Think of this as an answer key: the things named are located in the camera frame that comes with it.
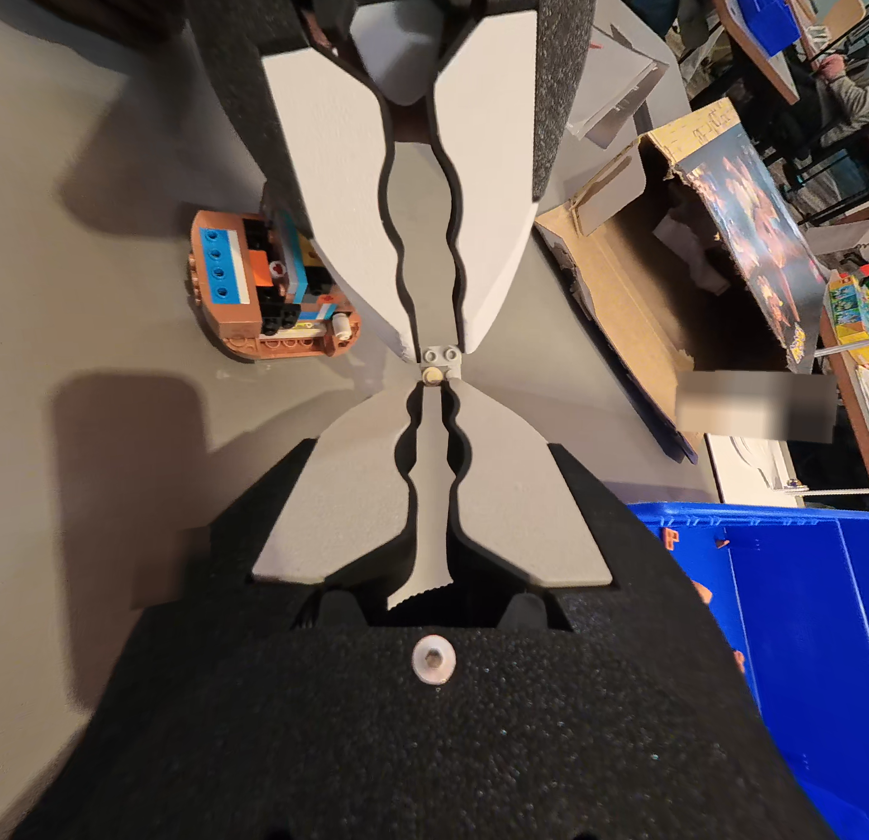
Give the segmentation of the pile of brown toy bricks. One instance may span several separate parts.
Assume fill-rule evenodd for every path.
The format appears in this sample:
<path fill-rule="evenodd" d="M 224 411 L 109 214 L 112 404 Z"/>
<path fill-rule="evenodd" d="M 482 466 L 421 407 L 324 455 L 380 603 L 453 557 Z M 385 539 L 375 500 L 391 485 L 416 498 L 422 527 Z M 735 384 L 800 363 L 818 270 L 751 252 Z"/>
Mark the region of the pile of brown toy bricks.
<path fill-rule="evenodd" d="M 669 552 L 673 552 L 676 544 L 679 542 L 679 532 L 673 530 L 669 527 L 664 527 L 660 530 L 659 537 L 661 539 L 662 544 Z M 712 592 L 700 582 L 697 582 L 692 579 L 692 584 L 699 594 L 701 601 L 706 605 L 710 606 L 713 598 Z M 745 656 L 741 650 L 733 649 L 733 657 L 739 667 L 741 673 L 745 674 Z"/>

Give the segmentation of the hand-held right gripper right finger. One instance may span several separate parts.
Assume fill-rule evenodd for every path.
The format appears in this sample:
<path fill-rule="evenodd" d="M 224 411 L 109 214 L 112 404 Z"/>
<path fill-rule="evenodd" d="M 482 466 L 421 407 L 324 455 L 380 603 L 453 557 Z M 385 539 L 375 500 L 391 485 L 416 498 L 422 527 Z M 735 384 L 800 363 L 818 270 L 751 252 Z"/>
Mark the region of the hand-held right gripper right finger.
<path fill-rule="evenodd" d="M 544 437 L 468 383 L 449 384 L 449 574 L 466 621 L 510 606 L 560 621 L 556 595 L 614 575 Z"/>

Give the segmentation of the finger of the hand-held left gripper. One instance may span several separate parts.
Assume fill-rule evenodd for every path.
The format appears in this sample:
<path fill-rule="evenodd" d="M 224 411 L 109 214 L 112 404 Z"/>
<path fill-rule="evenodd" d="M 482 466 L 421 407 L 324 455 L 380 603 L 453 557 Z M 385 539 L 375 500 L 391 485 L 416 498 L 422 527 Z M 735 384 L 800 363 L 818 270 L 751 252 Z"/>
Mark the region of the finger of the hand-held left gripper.
<path fill-rule="evenodd" d="M 375 335 L 397 357 L 417 359 L 404 250 L 386 204 L 395 145 L 382 98 L 314 47 L 264 55 L 262 65 L 311 243 Z"/>
<path fill-rule="evenodd" d="M 453 209 L 457 334 L 466 355 L 491 329 L 536 216 L 538 13 L 486 16 L 444 57 L 432 88 L 435 152 Z"/>

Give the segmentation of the colourful toy brick model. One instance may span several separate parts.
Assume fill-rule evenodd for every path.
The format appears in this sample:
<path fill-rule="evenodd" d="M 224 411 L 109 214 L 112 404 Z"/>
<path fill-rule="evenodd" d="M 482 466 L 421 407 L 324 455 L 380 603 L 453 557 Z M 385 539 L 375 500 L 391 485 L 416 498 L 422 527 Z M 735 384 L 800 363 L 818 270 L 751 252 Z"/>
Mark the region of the colourful toy brick model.
<path fill-rule="evenodd" d="M 204 327 L 239 361 L 338 357 L 361 334 L 352 302 L 266 190 L 257 212 L 197 212 L 188 270 Z"/>

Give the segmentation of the wooden table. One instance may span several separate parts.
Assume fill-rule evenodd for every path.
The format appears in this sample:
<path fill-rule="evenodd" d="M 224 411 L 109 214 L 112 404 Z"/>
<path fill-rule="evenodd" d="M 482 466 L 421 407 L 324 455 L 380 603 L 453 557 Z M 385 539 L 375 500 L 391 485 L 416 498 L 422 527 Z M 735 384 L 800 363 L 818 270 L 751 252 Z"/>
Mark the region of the wooden table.
<path fill-rule="evenodd" d="M 737 0 L 711 2 L 717 20 L 730 39 L 734 68 L 740 69 L 734 75 L 744 76 L 744 63 L 750 64 L 787 105 L 796 104 L 798 90 L 786 58 L 781 53 L 770 56 L 764 50 L 745 24 Z"/>

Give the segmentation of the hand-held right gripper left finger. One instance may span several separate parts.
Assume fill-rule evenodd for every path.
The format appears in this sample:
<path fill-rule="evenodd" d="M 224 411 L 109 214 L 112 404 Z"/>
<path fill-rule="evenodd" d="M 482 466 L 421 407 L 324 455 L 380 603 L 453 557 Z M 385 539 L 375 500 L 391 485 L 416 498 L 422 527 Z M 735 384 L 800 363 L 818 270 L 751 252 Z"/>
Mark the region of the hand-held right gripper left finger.
<path fill-rule="evenodd" d="M 417 554 L 417 459 L 421 384 L 369 397 L 332 422 L 277 516 L 252 577 L 256 582 L 351 593 L 383 621 Z"/>

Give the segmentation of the small grey toy brick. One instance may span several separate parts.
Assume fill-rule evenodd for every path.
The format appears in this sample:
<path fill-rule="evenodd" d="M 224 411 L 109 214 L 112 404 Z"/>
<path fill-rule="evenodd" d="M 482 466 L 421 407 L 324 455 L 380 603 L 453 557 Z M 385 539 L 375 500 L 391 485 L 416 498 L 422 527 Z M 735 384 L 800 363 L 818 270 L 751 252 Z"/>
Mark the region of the small grey toy brick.
<path fill-rule="evenodd" d="M 424 346 L 420 351 L 420 378 L 426 387 L 462 379 L 462 351 L 458 346 Z"/>

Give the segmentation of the printed cardboard box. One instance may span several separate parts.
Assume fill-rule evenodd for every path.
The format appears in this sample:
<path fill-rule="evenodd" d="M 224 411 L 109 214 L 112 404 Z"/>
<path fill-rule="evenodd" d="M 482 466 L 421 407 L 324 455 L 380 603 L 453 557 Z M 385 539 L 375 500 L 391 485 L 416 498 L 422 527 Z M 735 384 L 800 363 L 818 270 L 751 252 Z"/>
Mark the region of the printed cardboard box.
<path fill-rule="evenodd" d="M 759 400 L 757 434 L 829 441 L 814 373 L 827 277 L 727 99 L 653 129 L 535 227 L 662 451 Z"/>

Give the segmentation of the blue plastic bin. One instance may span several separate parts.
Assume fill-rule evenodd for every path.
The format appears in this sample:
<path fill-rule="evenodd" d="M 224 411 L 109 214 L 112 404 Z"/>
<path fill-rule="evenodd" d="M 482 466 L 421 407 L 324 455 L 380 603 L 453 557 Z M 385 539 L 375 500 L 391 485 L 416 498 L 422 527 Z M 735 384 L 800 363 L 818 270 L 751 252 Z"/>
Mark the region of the blue plastic bin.
<path fill-rule="evenodd" d="M 867 512 L 629 507 L 711 592 L 766 728 L 820 814 L 837 837 L 867 838 Z"/>

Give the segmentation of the white metal stand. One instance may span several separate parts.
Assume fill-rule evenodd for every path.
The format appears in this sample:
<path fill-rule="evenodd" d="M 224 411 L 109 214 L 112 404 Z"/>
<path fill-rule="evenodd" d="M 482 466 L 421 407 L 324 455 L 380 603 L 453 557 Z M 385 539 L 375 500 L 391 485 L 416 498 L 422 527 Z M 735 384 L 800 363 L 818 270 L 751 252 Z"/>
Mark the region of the white metal stand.
<path fill-rule="evenodd" d="M 596 0 L 566 132 L 604 150 L 626 127 L 643 135 L 689 111 L 677 58 L 665 41 L 621 0 Z"/>

